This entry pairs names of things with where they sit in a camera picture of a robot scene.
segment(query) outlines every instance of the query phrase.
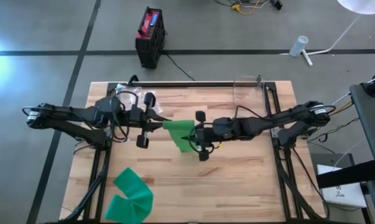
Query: wooden tabletop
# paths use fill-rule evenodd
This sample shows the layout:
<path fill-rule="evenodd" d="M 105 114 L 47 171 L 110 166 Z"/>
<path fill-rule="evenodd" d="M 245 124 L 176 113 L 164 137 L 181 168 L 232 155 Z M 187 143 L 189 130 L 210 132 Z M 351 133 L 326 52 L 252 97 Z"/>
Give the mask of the wooden tabletop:
<path fill-rule="evenodd" d="M 296 105 L 291 82 L 275 82 L 282 110 Z M 91 83 L 86 106 L 106 95 L 107 82 Z M 161 116 L 172 120 L 195 119 L 195 112 L 206 112 L 208 122 L 234 115 L 231 87 L 146 88 L 155 91 Z M 260 88 L 238 88 L 236 104 L 265 115 Z M 252 116 L 247 111 L 239 112 Z M 124 196 L 113 180 L 130 167 L 150 187 L 154 194 L 151 214 L 145 222 L 282 222 L 285 221 L 279 182 L 275 168 L 270 133 L 263 132 L 252 141 L 224 142 L 206 162 L 198 154 L 181 154 L 167 131 L 158 129 L 149 134 L 148 149 L 136 147 L 139 129 L 131 129 L 130 141 L 114 143 L 102 212 L 103 215 L 116 194 Z M 296 151 L 316 181 L 307 144 L 297 141 Z M 84 149 L 74 156 L 62 212 L 64 218 L 80 202 L 88 188 L 94 150 Z M 314 210 L 324 216 L 321 198 L 311 186 L 302 166 L 293 155 L 297 185 Z M 290 208 L 294 214 L 289 190 Z M 95 197 L 91 215 L 96 208 Z"/>

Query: wires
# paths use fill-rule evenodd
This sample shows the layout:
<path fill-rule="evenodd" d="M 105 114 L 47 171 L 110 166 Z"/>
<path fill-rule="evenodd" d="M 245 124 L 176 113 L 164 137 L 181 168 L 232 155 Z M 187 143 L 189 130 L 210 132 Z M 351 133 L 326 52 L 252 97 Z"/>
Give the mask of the wires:
<path fill-rule="evenodd" d="M 110 108 L 111 108 L 111 113 L 113 114 L 113 119 L 114 119 L 114 121 L 116 122 L 116 124 L 118 125 L 118 128 L 119 128 L 119 130 L 122 132 L 122 134 L 124 135 L 124 138 L 120 138 L 120 137 L 118 137 L 116 134 L 115 134 L 115 131 L 114 131 L 114 128 L 112 128 L 111 127 L 111 129 L 112 129 L 112 133 L 111 133 L 111 136 L 112 137 L 114 137 L 115 139 L 117 139 L 117 140 L 120 140 L 120 141 L 117 141 L 117 140 L 115 140 L 115 142 L 126 142 L 127 141 L 127 136 L 128 136 L 128 134 L 129 134 L 129 126 L 127 126 L 127 128 L 126 128 L 126 133 L 125 133 L 125 131 L 121 128 L 121 125 L 120 125 L 120 123 L 119 123 L 119 120 L 118 120 L 118 117 L 117 117 L 117 115 L 116 115 L 116 113 L 115 113 L 115 108 L 113 108 L 113 100 L 115 99 L 115 97 L 116 97 L 116 95 L 114 95 L 113 97 L 111 97 L 111 99 L 110 99 L 110 101 L 109 101 L 109 103 L 110 103 Z M 122 111 L 125 111 L 125 105 L 123 104 L 123 103 L 120 103 L 121 104 L 121 106 L 123 106 L 122 107 Z"/>
<path fill-rule="evenodd" d="M 137 96 L 137 94 L 134 93 L 134 92 L 132 92 L 132 91 L 127 91 L 127 90 L 119 91 L 119 92 L 117 92 L 113 97 L 118 96 L 118 95 L 120 95 L 120 94 L 122 94 L 122 93 L 128 93 L 128 94 L 130 94 L 130 95 L 135 96 L 135 104 L 136 104 L 136 105 L 137 105 L 137 103 L 139 102 L 139 97 Z"/>
<path fill-rule="evenodd" d="M 330 152 L 330 153 L 332 153 L 332 154 L 336 154 L 336 152 L 334 152 L 333 150 L 331 150 L 331 149 L 329 149 L 329 148 L 327 148 L 327 147 L 325 147 L 325 146 L 322 146 L 322 145 L 320 145 L 320 144 L 317 144 L 317 143 L 315 143 L 315 142 L 308 142 L 309 144 L 314 144 L 314 145 L 316 145 L 316 146 L 320 146 L 320 147 L 322 147 L 323 149 L 325 149 L 325 150 L 327 150 L 328 152 Z"/>
<path fill-rule="evenodd" d="M 334 171 L 336 165 L 338 165 L 338 163 L 345 157 L 345 155 L 347 155 L 352 149 L 354 149 L 354 147 L 356 147 L 359 143 L 361 143 L 362 139 L 360 139 L 360 141 L 358 141 L 354 146 L 350 147 L 350 149 L 348 149 L 338 160 L 337 162 L 335 163 L 334 167 L 332 168 L 332 171 Z"/>
<path fill-rule="evenodd" d="M 244 5 L 242 1 L 239 1 L 239 2 L 240 2 L 239 5 L 240 5 L 241 7 L 253 7 L 253 8 L 255 8 L 255 9 L 262 9 L 262 7 L 263 7 L 265 4 L 267 4 L 269 1 L 270 1 L 270 0 L 267 0 L 267 1 L 265 1 L 265 2 L 260 2 L 259 4 L 261 4 L 261 6 L 259 6 L 259 7 Z"/>
<path fill-rule="evenodd" d="M 367 83 L 371 83 L 371 82 L 373 82 L 373 81 L 375 81 L 375 78 L 371 79 L 371 80 L 368 81 Z M 332 103 L 332 105 L 335 105 L 337 102 L 341 101 L 343 98 L 347 97 L 348 95 L 350 95 L 350 92 L 347 93 L 347 94 L 345 94 L 345 95 L 343 95 L 341 98 L 337 99 L 335 102 Z"/>
<path fill-rule="evenodd" d="M 234 118 L 233 118 L 233 119 L 236 119 L 236 118 L 237 118 L 237 115 L 238 115 L 238 108 L 242 108 L 242 109 L 245 109 L 245 110 L 251 112 L 252 114 L 254 114 L 255 116 L 257 116 L 259 119 L 263 119 L 263 120 L 265 120 L 265 121 L 271 121 L 271 119 L 266 119 L 266 118 L 262 117 L 261 115 L 255 113 L 253 110 L 250 110 L 249 108 L 247 108 L 247 107 L 245 107 L 245 106 L 241 106 L 241 105 L 236 106 L 236 112 L 235 112 L 235 114 L 234 114 Z"/>
<path fill-rule="evenodd" d="M 329 106 L 324 106 L 324 108 L 331 108 L 331 111 L 328 112 L 328 114 L 334 112 L 334 110 L 336 110 L 336 106 L 333 106 L 333 105 L 329 105 Z"/>
<path fill-rule="evenodd" d="M 259 1 L 260 0 L 256 1 L 255 6 L 252 8 L 252 10 L 250 12 L 241 12 L 241 8 L 240 8 L 241 3 L 240 4 L 235 4 L 235 5 L 231 6 L 231 9 L 239 12 L 242 15 L 251 15 L 255 11 L 255 9 L 257 9 L 257 5 L 259 4 Z"/>
<path fill-rule="evenodd" d="M 357 211 L 357 210 L 361 209 L 361 208 L 347 209 L 347 208 L 338 207 L 336 205 L 332 205 L 332 207 L 337 208 L 337 209 L 342 210 L 342 211 L 346 211 L 346 212 L 354 212 L 354 211 Z"/>
<path fill-rule="evenodd" d="M 302 165 L 307 177 L 309 178 L 309 181 L 310 183 L 312 184 L 313 188 L 316 190 L 317 194 L 320 196 L 320 198 L 323 200 L 324 204 L 325 204 L 325 208 L 326 208 L 326 218 L 327 219 L 330 219 L 330 206 L 327 204 L 326 200 L 324 199 L 323 195 L 320 193 L 319 189 L 317 188 L 317 186 L 315 185 L 312 177 L 310 176 L 305 164 L 303 163 L 302 159 L 300 158 L 298 152 L 295 150 L 295 148 L 292 148 L 293 152 L 295 153 L 295 155 L 297 156 L 300 164 Z"/>
<path fill-rule="evenodd" d="M 340 129 L 342 129 L 342 128 L 348 126 L 349 124 L 351 124 L 351 123 L 353 123 L 353 122 L 356 122 L 356 121 L 358 121 L 358 120 L 359 120 L 359 118 L 352 119 L 351 121 L 349 121 L 348 123 L 346 123 L 346 124 L 344 124 L 344 125 L 339 125 L 339 126 L 336 127 L 335 129 L 329 130 L 329 131 L 327 131 L 326 133 L 323 133 L 323 134 L 321 134 L 321 135 L 319 135 L 319 136 L 317 136 L 317 137 L 315 137 L 315 138 L 309 139 L 307 142 L 310 143 L 310 142 L 312 142 L 312 141 L 314 141 L 314 140 L 316 140 L 316 139 L 319 139 L 319 138 L 321 138 L 321 137 L 323 137 L 323 136 L 325 137 L 324 140 L 319 140 L 319 141 L 320 141 L 320 142 L 325 142 L 325 141 L 328 139 L 328 135 L 329 135 L 329 134 L 335 133 L 335 132 L 339 131 Z"/>
<path fill-rule="evenodd" d="M 350 105 L 345 106 L 344 108 L 341 108 L 341 109 L 339 109 L 338 111 L 334 112 L 334 113 L 331 114 L 330 116 L 333 116 L 333 115 L 336 115 L 336 114 L 338 114 L 338 113 L 340 113 L 340 112 L 342 112 L 342 111 L 345 111 L 345 110 L 349 109 L 349 108 L 352 107 L 352 106 L 353 106 L 353 104 L 351 103 Z"/>
<path fill-rule="evenodd" d="M 198 124 L 198 125 L 194 126 L 194 127 L 192 128 L 192 130 L 190 131 L 190 134 L 188 135 L 188 144 L 189 144 L 190 147 L 191 147 L 195 152 L 197 152 L 197 153 L 200 153 L 200 151 L 198 151 L 198 150 L 193 146 L 193 144 L 192 144 L 192 134 L 193 134 L 194 130 L 195 130 L 199 125 L 201 125 L 201 124 Z M 208 153 L 211 154 L 215 149 L 218 149 L 218 148 L 220 147 L 220 144 L 221 144 L 221 143 L 222 143 L 222 142 L 219 142 L 219 145 L 216 146 L 216 147 L 215 147 L 213 144 L 211 144 L 212 149 L 211 149 L 211 151 L 209 151 Z"/>
<path fill-rule="evenodd" d="M 177 67 L 177 68 L 179 68 L 180 69 L 180 71 L 182 71 L 188 78 L 190 78 L 191 80 L 193 80 L 193 81 L 196 81 L 193 77 L 191 77 L 187 72 L 185 72 L 182 68 L 180 68 L 177 64 L 176 64 L 176 62 L 175 62 L 175 60 L 174 59 L 172 59 L 168 54 L 165 54 L 173 63 L 174 63 L 174 65 Z"/>
<path fill-rule="evenodd" d="M 87 146 L 82 146 L 81 148 L 75 149 L 75 151 L 74 151 L 74 155 L 75 155 L 76 152 L 78 152 L 78 151 L 80 151 L 80 150 L 82 150 L 82 149 L 86 149 L 86 148 L 91 147 L 91 146 L 93 146 L 93 145 L 92 145 L 92 144 L 89 144 L 89 145 L 87 145 Z"/>
<path fill-rule="evenodd" d="M 46 109 L 46 108 L 40 108 L 40 107 L 34 107 L 34 106 L 25 106 L 25 107 L 21 108 L 21 111 L 27 116 L 30 115 L 30 114 L 25 112 L 26 109 L 30 109 L 30 110 L 49 110 L 49 109 Z"/>

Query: green cloth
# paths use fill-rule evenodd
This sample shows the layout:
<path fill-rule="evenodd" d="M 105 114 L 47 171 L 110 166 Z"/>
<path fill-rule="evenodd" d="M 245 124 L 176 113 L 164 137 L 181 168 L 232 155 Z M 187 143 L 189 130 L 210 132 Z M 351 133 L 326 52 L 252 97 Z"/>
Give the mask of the green cloth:
<path fill-rule="evenodd" d="M 172 138 L 176 146 L 180 149 L 180 152 L 192 152 L 193 151 L 192 147 L 188 143 L 188 140 L 182 139 L 183 137 L 185 138 L 189 137 L 190 132 L 194 128 L 193 120 L 163 121 L 162 127 L 165 130 L 168 130 L 170 137 Z"/>
<path fill-rule="evenodd" d="M 150 188 L 131 168 L 126 168 L 113 182 L 128 199 L 114 195 L 104 217 L 124 224 L 142 223 L 152 210 Z"/>

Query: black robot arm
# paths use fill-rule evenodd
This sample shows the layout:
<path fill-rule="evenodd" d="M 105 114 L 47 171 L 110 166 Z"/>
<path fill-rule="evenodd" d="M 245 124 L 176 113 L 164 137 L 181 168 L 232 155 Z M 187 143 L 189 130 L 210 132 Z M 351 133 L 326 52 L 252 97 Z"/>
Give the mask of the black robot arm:
<path fill-rule="evenodd" d="M 214 150 L 213 142 L 251 140 L 265 130 L 296 122 L 290 128 L 280 129 L 277 132 L 279 144 L 283 147 L 290 147 L 295 144 L 299 134 L 311 127 L 325 126 L 329 122 L 329 112 L 326 110 L 329 107 L 333 106 L 324 106 L 317 101 L 309 101 L 304 105 L 297 105 L 266 117 L 218 118 L 212 123 L 205 123 L 205 113 L 197 111 L 196 119 L 200 124 L 191 131 L 188 140 L 199 146 L 200 150 L 195 149 L 191 144 L 191 147 L 199 153 L 200 161 L 206 161 Z"/>
<path fill-rule="evenodd" d="M 94 147 L 106 148 L 112 136 L 108 136 L 104 128 L 110 124 L 130 128 L 141 128 L 142 134 L 138 135 L 136 145 L 147 148 L 149 140 L 147 132 L 161 128 L 161 122 L 167 119 L 157 115 L 152 107 L 155 105 L 155 96 L 152 93 L 145 95 L 144 103 L 146 109 L 131 106 L 130 110 L 125 110 L 125 106 L 120 100 L 113 96 L 108 96 L 98 100 L 94 106 L 88 108 L 72 108 L 64 106 L 54 106 L 42 103 L 37 107 L 24 108 L 23 112 L 28 115 L 27 124 L 34 129 L 53 128 L 68 134 L 75 139 L 84 139 Z M 89 129 L 83 128 L 70 121 L 84 122 Z"/>

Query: black floor stripe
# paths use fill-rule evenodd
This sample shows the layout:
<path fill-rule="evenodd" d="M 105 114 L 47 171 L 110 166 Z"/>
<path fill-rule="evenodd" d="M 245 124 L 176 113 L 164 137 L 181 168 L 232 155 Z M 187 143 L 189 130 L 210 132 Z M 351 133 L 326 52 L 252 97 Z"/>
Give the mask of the black floor stripe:
<path fill-rule="evenodd" d="M 306 50 L 316 52 L 323 49 Z M 289 50 L 163 50 L 168 55 L 278 55 Z M 336 49 L 327 54 L 356 55 L 375 54 L 375 49 Z M 131 56 L 137 55 L 135 50 L 64 50 L 64 51 L 0 51 L 0 56 Z"/>
<path fill-rule="evenodd" d="M 79 53 L 79 50 L 0 50 L 0 56 L 68 56 Z"/>
<path fill-rule="evenodd" d="M 101 0 L 96 0 L 95 6 L 93 8 L 93 12 L 89 20 L 88 28 L 86 29 L 85 36 L 83 38 L 81 50 L 79 51 L 78 58 L 76 60 L 76 63 L 73 69 L 73 73 L 71 75 L 71 79 L 68 83 L 68 88 L 64 96 L 64 100 L 63 100 L 63 106 L 68 106 L 71 102 L 76 80 L 81 70 L 83 57 L 85 56 L 85 51 L 88 48 L 89 40 L 92 34 L 93 26 L 95 25 L 95 22 L 96 22 L 96 18 L 98 15 L 98 10 L 99 10 L 100 5 L 101 5 Z M 37 221 L 42 199 L 45 195 L 46 186 L 49 180 L 50 171 L 52 170 L 53 161 L 55 159 L 58 144 L 60 142 L 61 134 L 62 133 L 60 131 L 55 131 L 53 135 L 52 142 L 50 143 L 49 151 L 45 160 L 44 168 L 42 169 L 42 173 L 39 179 L 37 191 L 35 192 L 35 197 L 32 202 L 30 213 L 27 219 L 27 224 L 35 224 Z"/>

